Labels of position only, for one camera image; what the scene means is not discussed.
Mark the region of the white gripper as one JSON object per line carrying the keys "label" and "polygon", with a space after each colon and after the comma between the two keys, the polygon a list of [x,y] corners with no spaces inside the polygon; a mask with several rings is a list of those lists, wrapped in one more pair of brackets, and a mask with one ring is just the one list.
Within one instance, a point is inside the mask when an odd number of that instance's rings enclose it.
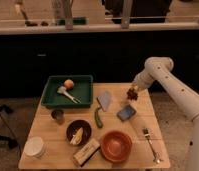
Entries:
{"label": "white gripper", "polygon": [[147,71],[142,71],[135,76],[130,89],[136,92],[142,91],[148,89],[154,81],[155,79]]}

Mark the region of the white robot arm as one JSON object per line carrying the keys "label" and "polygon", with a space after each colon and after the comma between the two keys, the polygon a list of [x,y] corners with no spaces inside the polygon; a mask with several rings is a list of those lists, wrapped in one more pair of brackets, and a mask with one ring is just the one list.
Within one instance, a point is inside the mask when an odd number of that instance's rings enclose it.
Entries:
{"label": "white robot arm", "polygon": [[175,103],[193,122],[193,133],[185,171],[199,171],[199,94],[177,79],[171,70],[174,62],[170,57],[149,57],[144,69],[138,73],[129,88],[129,99],[138,98],[138,93],[158,81]]}

